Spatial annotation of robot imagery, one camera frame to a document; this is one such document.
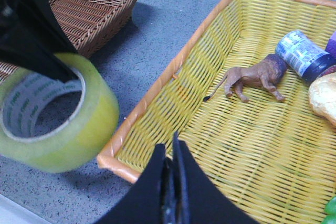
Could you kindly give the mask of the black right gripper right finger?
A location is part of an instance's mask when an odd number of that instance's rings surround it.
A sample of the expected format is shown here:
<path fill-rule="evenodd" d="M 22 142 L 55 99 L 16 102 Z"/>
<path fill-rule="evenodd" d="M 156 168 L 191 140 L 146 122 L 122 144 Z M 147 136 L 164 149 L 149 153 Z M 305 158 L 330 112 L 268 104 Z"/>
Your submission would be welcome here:
<path fill-rule="evenodd" d="M 210 181 L 178 132 L 173 135 L 177 223 L 257 223 Z"/>

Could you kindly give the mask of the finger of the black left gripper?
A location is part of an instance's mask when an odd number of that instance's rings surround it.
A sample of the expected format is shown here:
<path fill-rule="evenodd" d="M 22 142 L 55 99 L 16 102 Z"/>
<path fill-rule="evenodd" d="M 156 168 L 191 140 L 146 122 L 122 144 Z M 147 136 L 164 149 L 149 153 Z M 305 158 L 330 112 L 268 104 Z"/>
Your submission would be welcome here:
<path fill-rule="evenodd" d="M 67 82 L 70 68 L 45 49 L 14 12 L 1 11 L 1 61 Z"/>
<path fill-rule="evenodd" d="M 49 0 L 20 0 L 20 18 L 45 49 L 78 52 L 55 18 Z"/>

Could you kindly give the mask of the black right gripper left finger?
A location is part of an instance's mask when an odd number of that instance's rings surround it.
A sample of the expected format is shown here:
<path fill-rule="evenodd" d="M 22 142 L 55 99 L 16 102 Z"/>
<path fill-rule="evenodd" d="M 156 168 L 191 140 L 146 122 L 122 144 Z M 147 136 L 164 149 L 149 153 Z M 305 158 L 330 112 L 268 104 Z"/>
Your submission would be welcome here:
<path fill-rule="evenodd" d="M 166 223 L 171 192 L 171 161 L 158 144 L 145 170 L 128 193 L 96 223 Z"/>

